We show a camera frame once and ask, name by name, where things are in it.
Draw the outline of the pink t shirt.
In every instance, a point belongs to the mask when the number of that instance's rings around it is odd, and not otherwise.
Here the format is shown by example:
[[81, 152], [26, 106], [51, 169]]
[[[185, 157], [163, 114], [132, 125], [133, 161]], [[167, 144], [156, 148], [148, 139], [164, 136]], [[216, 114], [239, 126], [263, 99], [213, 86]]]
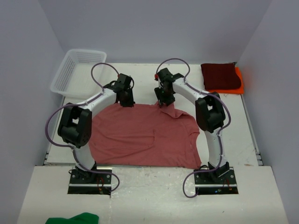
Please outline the pink t shirt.
[[88, 146], [98, 164], [197, 169], [198, 136], [194, 117], [174, 105], [113, 104], [93, 118]]

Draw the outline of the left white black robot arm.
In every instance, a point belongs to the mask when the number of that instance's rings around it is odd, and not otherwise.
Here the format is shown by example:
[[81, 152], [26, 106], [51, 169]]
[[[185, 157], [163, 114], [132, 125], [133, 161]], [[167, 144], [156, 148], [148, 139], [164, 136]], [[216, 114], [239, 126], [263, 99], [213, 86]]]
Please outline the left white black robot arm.
[[97, 171], [96, 162], [88, 148], [92, 135], [92, 121], [95, 115], [108, 106], [119, 103], [123, 107], [133, 107], [132, 77], [119, 74], [118, 78], [103, 86], [98, 95], [79, 104], [66, 104], [58, 126], [58, 135], [71, 148], [76, 162], [77, 171], [86, 183], [93, 183], [97, 174], [107, 175], [108, 172]]

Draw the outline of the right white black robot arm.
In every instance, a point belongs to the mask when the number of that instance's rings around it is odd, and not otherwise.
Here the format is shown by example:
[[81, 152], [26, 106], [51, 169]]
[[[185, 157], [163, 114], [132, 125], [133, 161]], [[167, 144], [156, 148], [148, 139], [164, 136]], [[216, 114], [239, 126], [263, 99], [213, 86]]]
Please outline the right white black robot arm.
[[226, 107], [219, 94], [197, 90], [182, 74], [171, 74], [167, 68], [157, 72], [155, 80], [158, 81], [158, 87], [154, 91], [160, 107], [174, 103], [175, 94], [183, 96], [195, 106], [196, 122], [205, 133], [209, 151], [208, 170], [200, 176], [209, 178], [213, 183], [220, 183], [229, 171], [229, 163], [222, 143]]

